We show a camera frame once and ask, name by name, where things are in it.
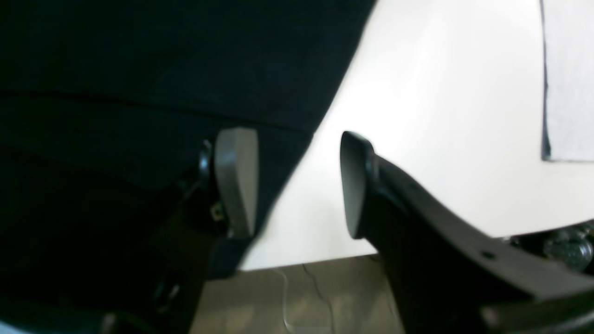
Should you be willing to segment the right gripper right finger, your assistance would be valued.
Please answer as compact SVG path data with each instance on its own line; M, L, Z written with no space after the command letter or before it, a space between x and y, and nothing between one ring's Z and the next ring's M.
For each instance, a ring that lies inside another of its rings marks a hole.
M382 259L408 334L591 334L593 222L492 238L345 131L348 231Z

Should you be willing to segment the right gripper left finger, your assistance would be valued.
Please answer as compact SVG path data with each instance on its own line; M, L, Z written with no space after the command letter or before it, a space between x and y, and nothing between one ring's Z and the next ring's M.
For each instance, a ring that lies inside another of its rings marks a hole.
M168 265L155 290L160 334L189 332L216 244L254 236L258 159L254 129L224 129L202 142L197 165L174 183L173 211L153 237Z

